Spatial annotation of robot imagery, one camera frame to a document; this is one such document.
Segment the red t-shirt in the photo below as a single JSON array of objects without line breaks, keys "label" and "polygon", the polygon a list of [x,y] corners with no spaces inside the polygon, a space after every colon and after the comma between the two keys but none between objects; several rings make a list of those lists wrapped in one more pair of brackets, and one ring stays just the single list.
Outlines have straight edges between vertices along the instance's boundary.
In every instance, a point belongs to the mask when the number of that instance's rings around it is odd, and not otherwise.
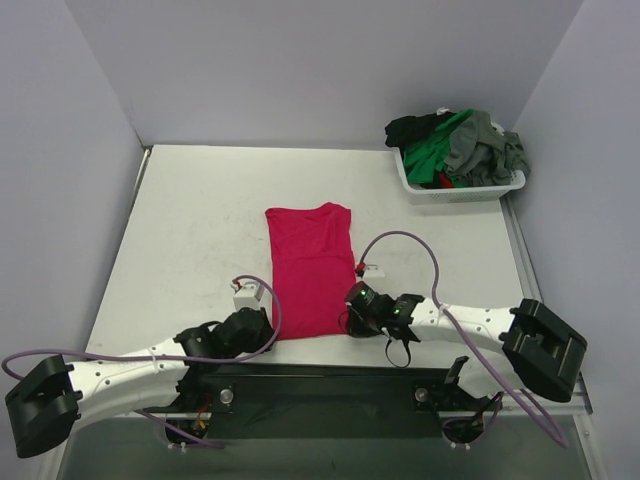
[{"label": "red t-shirt", "polygon": [[351,210],[334,203],[314,209],[269,208],[273,289],[280,301],[281,340],[344,332],[344,296],[355,284]]}]

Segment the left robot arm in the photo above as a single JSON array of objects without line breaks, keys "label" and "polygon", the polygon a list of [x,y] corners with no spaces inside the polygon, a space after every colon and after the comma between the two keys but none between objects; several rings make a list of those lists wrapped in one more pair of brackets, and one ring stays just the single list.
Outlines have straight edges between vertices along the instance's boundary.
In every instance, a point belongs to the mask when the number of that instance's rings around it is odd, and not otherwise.
[{"label": "left robot arm", "polygon": [[203,389],[189,376],[251,359],[268,350],[278,332],[264,309],[245,307],[120,356],[79,352],[68,362],[62,353],[41,351],[41,361],[5,396],[16,453],[41,455],[71,433],[121,414],[171,404],[191,411]]}]

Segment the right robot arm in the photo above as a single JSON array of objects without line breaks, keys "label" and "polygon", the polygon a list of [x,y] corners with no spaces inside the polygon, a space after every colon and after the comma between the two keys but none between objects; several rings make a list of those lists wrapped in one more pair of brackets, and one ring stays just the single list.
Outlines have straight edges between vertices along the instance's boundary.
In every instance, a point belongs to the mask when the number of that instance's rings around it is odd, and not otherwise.
[{"label": "right robot arm", "polygon": [[437,305],[427,297],[394,299],[365,282],[345,296],[359,331],[381,334],[404,346],[447,341],[502,354],[524,387],[550,401],[567,403],[581,370],[587,340],[543,303],[523,299],[511,308]]}]

